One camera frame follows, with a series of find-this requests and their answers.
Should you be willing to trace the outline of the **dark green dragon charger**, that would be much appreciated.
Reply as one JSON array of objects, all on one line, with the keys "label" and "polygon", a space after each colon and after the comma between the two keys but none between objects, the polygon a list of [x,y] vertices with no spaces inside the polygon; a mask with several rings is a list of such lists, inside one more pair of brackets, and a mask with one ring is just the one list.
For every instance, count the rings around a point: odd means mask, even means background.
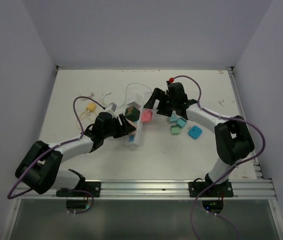
[{"label": "dark green dragon charger", "polygon": [[129,106],[125,109],[124,117],[132,122],[136,122],[140,119],[141,112],[135,106]]}]

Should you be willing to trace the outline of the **teal charger plug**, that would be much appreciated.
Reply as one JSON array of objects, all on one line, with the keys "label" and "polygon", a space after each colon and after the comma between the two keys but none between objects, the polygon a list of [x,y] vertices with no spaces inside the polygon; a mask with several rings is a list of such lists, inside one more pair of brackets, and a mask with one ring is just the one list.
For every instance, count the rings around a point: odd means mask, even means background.
[{"label": "teal charger plug", "polygon": [[176,125],[181,129],[183,129],[186,126],[186,124],[187,124],[187,120],[182,117],[180,117],[176,122]]}]

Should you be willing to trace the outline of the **yellow charger plug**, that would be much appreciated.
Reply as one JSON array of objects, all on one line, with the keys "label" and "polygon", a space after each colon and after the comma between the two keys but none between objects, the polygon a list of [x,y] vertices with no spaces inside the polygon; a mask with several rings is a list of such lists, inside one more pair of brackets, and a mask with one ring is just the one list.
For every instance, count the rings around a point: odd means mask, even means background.
[{"label": "yellow charger plug", "polygon": [[96,108],[97,108],[97,105],[93,102],[90,102],[87,104],[85,109],[89,113],[94,113],[96,111]]}]

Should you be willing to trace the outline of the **beige dragon charger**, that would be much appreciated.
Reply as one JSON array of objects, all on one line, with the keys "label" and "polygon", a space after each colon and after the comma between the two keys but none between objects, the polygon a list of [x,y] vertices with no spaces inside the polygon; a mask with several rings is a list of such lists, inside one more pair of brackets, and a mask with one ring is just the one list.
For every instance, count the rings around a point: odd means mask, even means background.
[{"label": "beige dragon charger", "polygon": [[132,126],[137,130],[138,125],[137,125],[135,122],[128,120],[128,123],[129,123],[130,125],[132,125]]}]

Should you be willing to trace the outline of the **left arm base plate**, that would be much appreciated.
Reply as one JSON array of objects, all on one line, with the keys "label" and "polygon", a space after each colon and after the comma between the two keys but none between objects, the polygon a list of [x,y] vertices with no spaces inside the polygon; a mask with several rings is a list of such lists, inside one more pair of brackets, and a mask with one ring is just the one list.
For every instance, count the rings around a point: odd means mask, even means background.
[{"label": "left arm base plate", "polygon": [[94,198],[100,197],[102,183],[100,181],[83,181],[80,182],[75,189],[66,190],[61,188],[56,191],[57,197],[80,198],[88,197],[89,192]]}]

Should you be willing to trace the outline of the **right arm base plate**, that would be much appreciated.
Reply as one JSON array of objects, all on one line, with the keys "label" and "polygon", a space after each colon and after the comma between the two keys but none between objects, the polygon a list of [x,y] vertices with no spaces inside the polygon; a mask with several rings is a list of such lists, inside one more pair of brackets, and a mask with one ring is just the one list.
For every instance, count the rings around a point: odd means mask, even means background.
[{"label": "right arm base plate", "polygon": [[228,180],[221,184],[216,184],[202,193],[202,191],[205,190],[210,184],[211,182],[202,180],[201,178],[197,178],[193,181],[189,181],[188,182],[189,196],[191,198],[234,197],[232,183],[229,182]]}]

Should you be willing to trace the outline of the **blue charger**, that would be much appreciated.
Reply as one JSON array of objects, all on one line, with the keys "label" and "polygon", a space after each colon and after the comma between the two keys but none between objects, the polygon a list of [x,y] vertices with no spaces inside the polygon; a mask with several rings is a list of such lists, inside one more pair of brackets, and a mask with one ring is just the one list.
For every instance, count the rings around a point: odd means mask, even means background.
[{"label": "blue charger", "polygon": [[188,127],[188,135],[194,139],[197,140],[201,135],[202,135],[202,129],[196,125],[194,126],[189,126]]}]

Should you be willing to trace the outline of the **white power strip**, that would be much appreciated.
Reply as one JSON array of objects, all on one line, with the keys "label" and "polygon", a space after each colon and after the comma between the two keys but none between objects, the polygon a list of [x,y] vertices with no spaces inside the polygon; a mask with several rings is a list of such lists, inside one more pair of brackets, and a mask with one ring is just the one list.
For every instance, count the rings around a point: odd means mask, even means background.
[{"label": "white power strip", "polygon": [[[144,102],[145,102],[145,95],[144,94],[139,94],[139,95],[143,96]],[[135,121],[135,123],[137,124],[137,129],[124,138],[123,145],[127,148],[133,149],[139,145],[141,132],[142,132],[142,126],[143,126],[143,123],[141,122],[141,115],[144,110],[143,106],[140,108],[137,108],[140,110],[139,120]]]}]

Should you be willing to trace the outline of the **light blue charger plug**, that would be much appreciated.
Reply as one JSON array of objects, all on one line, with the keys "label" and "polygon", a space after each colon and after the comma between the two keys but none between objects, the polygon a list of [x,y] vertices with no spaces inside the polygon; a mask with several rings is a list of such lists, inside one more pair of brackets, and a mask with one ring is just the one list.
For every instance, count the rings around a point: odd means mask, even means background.
[{"label": "light blue charger plug", "polygon": [[175,113],[172,113],[171,116],[167,117],[169,124],[176,124],[178,121],[178,116]]}]

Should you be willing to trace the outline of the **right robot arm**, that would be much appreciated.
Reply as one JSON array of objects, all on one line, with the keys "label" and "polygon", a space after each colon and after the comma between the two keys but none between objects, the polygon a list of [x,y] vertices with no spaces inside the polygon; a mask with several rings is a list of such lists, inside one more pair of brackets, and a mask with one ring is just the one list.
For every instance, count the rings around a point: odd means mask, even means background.
[{"label": "right robot arm", "polygon": [[197,100],[188,99],[180,82],[168,83],[166,91],[155,88],[144,108],[153,109],[156,100],[159,101],[157,114],[170,117],[175,112],[181,118],[197,123],[214,134],[218,159],[201,186],[196,186],[195,189],[205,190],[207,195],[216,196],[222,191],[222,184],[229,180],[228,171],[231,167],[255,149],[244,119],[239,115],[222,117],[214,112],[208,113],[200,107]]}]

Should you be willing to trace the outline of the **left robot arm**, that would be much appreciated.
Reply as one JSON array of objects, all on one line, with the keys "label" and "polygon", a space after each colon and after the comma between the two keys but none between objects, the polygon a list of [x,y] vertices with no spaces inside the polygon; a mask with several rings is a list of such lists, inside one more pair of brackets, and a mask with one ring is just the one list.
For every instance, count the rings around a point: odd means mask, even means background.
[{"label": "left robot arm", "polygon": [[58,188],[68,189],[76,197],[81,196],[86,189],[84,176],[72,169],[61,170],[61,163],[96,151],[107,138],[121,138],[136,129],[123,114],[114,117],[102,112],[93,124],[73,139],[51,144],[36,141],[17,167],[15,177],[18,183],[26,184],[38,194]]}]

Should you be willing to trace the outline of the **white cube socket adapter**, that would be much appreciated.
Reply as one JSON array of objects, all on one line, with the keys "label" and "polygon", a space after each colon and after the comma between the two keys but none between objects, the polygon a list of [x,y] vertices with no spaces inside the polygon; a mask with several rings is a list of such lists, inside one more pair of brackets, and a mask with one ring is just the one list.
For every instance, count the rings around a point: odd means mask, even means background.
[{"label": "white cube socket adapter", "polygon": [[144,104],[144,98],[142,95],[135,93],[134,95],[131,95],[127,99],[127,105],[130,107],[140,108]]}]

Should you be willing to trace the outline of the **pink charger plug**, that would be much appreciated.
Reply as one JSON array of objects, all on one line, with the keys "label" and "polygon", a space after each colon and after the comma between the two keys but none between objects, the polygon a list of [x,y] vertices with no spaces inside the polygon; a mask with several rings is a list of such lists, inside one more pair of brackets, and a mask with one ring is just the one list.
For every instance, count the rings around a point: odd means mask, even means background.
[{"label": "pink charger plug", "polygon": [[141,122],[149,123],[153,118],[153,111],[151,109],[144,109],[141,114]]}]

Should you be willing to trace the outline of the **mint green charger plug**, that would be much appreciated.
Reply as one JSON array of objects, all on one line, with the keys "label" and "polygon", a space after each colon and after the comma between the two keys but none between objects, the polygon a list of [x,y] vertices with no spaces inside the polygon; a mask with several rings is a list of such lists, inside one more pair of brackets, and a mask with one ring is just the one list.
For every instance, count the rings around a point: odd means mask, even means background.
[{"label": "mint green charger plug", "polygon": [[181,128],[177,125],[171,125],[170,126],[170,133],[173,135],[173,136],[177,136],[181,133]]}]

